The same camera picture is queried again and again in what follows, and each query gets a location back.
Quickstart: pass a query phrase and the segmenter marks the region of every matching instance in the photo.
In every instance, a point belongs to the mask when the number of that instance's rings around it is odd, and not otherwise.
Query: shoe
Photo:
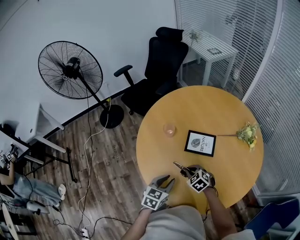
[[[60,199],[65,200],[66,186],[61,184],[60,187],[58,188],[58,190],[60,191],[60,194],[61,194]]]

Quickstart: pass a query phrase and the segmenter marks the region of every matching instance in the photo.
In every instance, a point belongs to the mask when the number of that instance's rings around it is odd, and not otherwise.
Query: framed print
[[[189,130],[184,151],[213,157],[215,145],[215,135]]]
[[[218,50],[217,48],[207,49],[207,51],[209,51],[212,55],[216,55],[216,54],[222,53],[222,52],[221,52],[220,50]]]

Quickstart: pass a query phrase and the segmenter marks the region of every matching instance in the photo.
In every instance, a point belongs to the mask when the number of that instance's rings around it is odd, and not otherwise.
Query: gray shirt
[[[202,217],[189,206],[152,213],[142,240],[205,240]],[[230,234],[223,240],[255,240],[252,230]]]

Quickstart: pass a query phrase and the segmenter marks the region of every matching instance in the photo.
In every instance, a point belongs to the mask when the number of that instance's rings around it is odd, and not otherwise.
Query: baseboard
[[[116,97],[122,95],[128,88],[125,88],[125,89],[121,90],[120,92],[117,92],[117,93],[111,95],[110,98],[111,98],[111,99],[114,99],[114,98],[116,98]],[[101,103],[105,103],[107,99],[109,99],[109,97],[106,98],[106,99],[104,99],[104,100],[102,100]],[[83,116],[84,114],[86,114],[86,113],[88,113],[88,112],[94,110],[95,108],[97,108],[97,107],[99,107],[99,106],[100,106],[100,103],[96,103],[96,104],[94,104],[93,106],[90,106],[89,108],[85,109],[85,110],[82,111],[81,113],[77,114],[76,116],[72,117],[72,118],[69,119],[68,121],[64,122],[62,125],[65,127],[65,126],[68,125],[69,123],[73,122],[74,120],[80,118],[80,117]],[[59,127],[53,129],[50,133],[46,134],[46,135],[44,136],[44,138],[50,137],[52,134],[56,133],[58,130],[60,130]]]

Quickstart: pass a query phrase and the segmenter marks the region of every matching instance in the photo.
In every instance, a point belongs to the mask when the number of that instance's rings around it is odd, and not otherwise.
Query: jeans
[[[27,179],[25,176],[15,172],[14,192],[15,198],[10,198],[13,203],[26,203],[32,192],[46,199],[49,205],[60,202],[61,193],[55,185],[40,181],[38,179]]]

